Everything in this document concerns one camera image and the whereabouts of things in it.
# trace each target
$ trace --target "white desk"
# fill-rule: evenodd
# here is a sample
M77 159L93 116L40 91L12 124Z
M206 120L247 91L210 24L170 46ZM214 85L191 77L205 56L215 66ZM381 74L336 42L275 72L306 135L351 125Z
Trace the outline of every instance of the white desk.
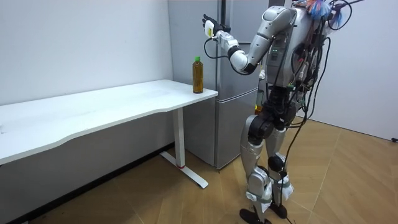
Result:
M191 85L158 80L0 106L0 165L101 129L173 111L176 159L167 152L161 155L205 188L208 183L185 167L182 108L217 94L206 89L194 94Z

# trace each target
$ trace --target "floor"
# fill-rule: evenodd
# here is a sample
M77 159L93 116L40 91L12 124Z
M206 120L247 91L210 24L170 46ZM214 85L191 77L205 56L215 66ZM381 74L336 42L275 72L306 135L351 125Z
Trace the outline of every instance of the floor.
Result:
M266 166L265 150L259 163ZM31 224L244 223L239 210L250 203L241 160L218 172L187 153L187 164L209 182L206 189L157 156ZM309 121L289 175L295 192L284 205L296 224L398 223L398 144ZM273 224L287 223L267 213Z

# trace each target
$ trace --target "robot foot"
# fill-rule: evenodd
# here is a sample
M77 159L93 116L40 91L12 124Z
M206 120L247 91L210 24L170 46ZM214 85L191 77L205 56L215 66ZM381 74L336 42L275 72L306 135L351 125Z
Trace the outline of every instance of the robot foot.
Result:
M268 219L261 222L255 212L250 212L247 209L241 209L239 215L248 224L272 224Z
M283 205L277 206L274 202L271 203L271 206L269 207L272 211L275 212L279 216L279 218L287 218L287 210Z

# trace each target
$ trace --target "bottle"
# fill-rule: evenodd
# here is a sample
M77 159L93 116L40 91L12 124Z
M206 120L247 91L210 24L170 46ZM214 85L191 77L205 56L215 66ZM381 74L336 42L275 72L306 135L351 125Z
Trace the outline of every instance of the bottle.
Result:
M193 75L193 93L203 93L203 64L200 62L200 57L195 57L195 62L192 64Z

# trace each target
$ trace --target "silver refrigerator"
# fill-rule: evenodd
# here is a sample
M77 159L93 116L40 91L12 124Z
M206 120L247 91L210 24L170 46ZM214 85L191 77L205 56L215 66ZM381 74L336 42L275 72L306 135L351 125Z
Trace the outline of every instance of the silver refrigerator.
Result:
M206 40L203 14L223 21L247 52L268 1L169 0L170 36L174 80L192 84L192 63L200 56L204 64L204 87L218 91L210 99L184 108L185 148L217 169L240 154L240 136L246 118L254 114L259 67L248 76L233 71L226 58L213 60L203 50ZM213 42L206 46L211 56L226 55Z

